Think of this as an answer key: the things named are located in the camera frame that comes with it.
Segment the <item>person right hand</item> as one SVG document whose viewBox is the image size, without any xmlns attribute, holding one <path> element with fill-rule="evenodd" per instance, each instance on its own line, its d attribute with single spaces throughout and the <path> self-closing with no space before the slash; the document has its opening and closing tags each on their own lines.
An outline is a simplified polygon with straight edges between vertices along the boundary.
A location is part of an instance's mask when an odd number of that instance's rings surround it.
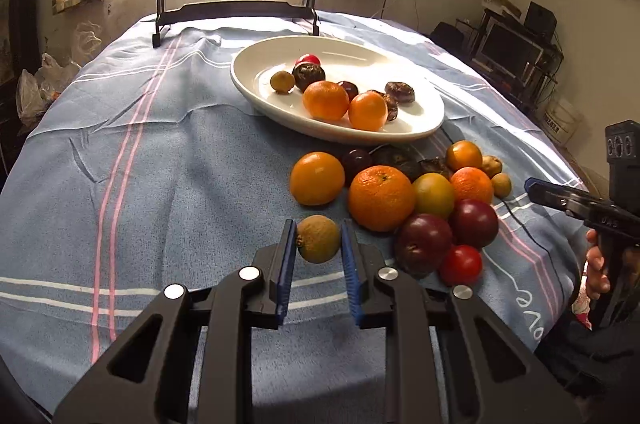
<svg viewBox="0 0 640 424">
<path fill-rule="evenodd" d="M 598 234 L 589 229 L 586 234 L 590 248 L 586 254 L 586 293 L 590 300 L 599 300 L 603 294 L 610 291 L 611 285 L 605 272 L 604 256 L 598 245 Z"/>
</svg>

